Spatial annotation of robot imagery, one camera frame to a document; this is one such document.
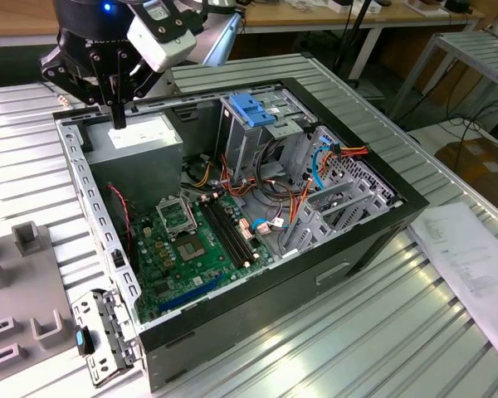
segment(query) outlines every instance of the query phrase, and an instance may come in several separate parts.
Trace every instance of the yellow wire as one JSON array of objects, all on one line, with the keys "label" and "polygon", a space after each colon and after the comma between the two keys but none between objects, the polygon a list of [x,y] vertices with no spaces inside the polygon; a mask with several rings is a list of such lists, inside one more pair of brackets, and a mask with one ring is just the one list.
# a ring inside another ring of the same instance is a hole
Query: yellow wire
[{"label": "yellow wire", "polygon": [[207,170],[205,171],[205,175],[203,176],[203,179],[200,182],[198,182],[197,184],[195,184],[194,185],[195,187],[200,188],[207,183],[209,171],[210,171],[210,163],[207,164]]},{"label": "yellow wire", "polygon": [[347,148],[347,147],[341,147],[345,151],[355,151],[355,150],[360,150],[360,149],[365,149],[365,146],[363,147],[356,147],[356,148]]}]

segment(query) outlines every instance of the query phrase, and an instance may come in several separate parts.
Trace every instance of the red wire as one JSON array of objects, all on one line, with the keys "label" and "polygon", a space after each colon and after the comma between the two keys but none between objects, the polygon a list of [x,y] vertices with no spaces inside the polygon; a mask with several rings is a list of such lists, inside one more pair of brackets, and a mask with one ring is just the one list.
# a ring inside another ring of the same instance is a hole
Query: red wire
[{"label": "red wire", "polygon": [[115,187],[112,185],[107,186],[112,192],[116,194],[116,196],[120,199],[120,203],[122,204],[122,207],[124,208],[124,214],[125,214],[125,228],[126,228],[126,233],[127,233],[127,252],[131,252],[131,222],[129,221],[129,212],[127,211],[127,204],[125,203],[125,199]]}]

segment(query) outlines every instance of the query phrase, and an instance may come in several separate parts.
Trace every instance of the blue latch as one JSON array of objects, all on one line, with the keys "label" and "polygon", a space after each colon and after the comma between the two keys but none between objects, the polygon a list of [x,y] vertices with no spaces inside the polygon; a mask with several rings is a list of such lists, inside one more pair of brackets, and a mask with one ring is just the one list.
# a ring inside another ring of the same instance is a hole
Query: blue latch
[{"label": "blue latch", "polygon": [[275,116],[268,114],[261,102],[250,94],[231,95],[229,100],[251,127],[265,126],[276,122]]}]

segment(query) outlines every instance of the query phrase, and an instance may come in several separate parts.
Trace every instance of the aluminum workbench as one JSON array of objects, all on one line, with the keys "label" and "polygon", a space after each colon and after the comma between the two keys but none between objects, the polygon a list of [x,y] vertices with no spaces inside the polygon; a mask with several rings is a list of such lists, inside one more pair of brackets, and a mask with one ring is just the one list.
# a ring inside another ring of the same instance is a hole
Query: aluminum workbench
[{"label": "aluminum workbench", "polygon": [[464,62],[491,81],[480,95],[480,105],[483,105],[494,85],[498,85],[498,37],[489,32],[437,33],[432,35],[398,91],[389,112],[391,119],[398,116],[413,85],[437,48],[446,51],[447,55],[428,81],[424,94],[436,86],[454,60]]},{"label": "aluminum workbench", "polygon": [[[183,92],[292,76],[434,206],[463,201],[498,237],[498,211],[302,55],[176,68]],[[70,98],[72,105],[78,102]],[[107,285],[40,85],[0,89],[0,235],[50,228],[69,300]],[[0,397],[149,396],[138,369],[95,391],[75,348],[0,382]],[[406,232],[367,269],[155,396],[498,396],[498,354]]]}]

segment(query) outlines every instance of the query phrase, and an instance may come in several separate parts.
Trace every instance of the table leg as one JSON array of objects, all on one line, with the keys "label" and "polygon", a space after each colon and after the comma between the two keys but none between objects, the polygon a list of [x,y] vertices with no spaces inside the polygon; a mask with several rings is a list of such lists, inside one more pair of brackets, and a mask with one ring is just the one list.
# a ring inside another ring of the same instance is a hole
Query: table leg
[{"label": "table leg", "polygon": [[422,51],[421,56],[417,60],[417,63],[413,67],[407,79],[402,84],[402,87],[398,91],[397,96],[395,97],[395,100],[393,102],[393,107],[389,112],[390,119],[395,118],[398,111],[402,107],[404,100],[406,99],[409,92],[413,88],[413,85],[417,81],[418,77],[421,75],[424,66],[426,66],[428,60],[430,59],[430,56],[432,56],[432,53],[434,52],[437,46],[436,40],[437,40],[437,35],[432,35],[432,38],[430,38],[430,41],[426,44],[426,47],[424,47],[424,50]]},{"label": "table leg", "polygon": [[354,66],[350,71],[349,79],[357,80],[361,76],[365,64],[367,64],[367,60],[369,59],[371,52],[373,52],[374,45],[380,37],[382,29],[383,28],[380,25],[377,25],[369,31],[364,45],[362,46],[362,49],[358,54],[358,58],[356,58],[356,62],[354,63]]},{"label": "table leg", "polygon": [[[478,21],[477,20],[470,20],[468,23],[465,25],[463,28],[464,32],[471,32],[474,30],[476,27]],[[441,64],[433,74],[432,78],[428,81],[428,84],[426,87],[424,87],[424,90],[422,91],[422,95],[426,95],[426,93],[431,90],[437,82],[441,79],[441,76],[443,73],[445,73],[445,70],[447,70],[448,66],[454,61],[454,57],[451,55],[445,56],[444,60],[442,60]]]}]

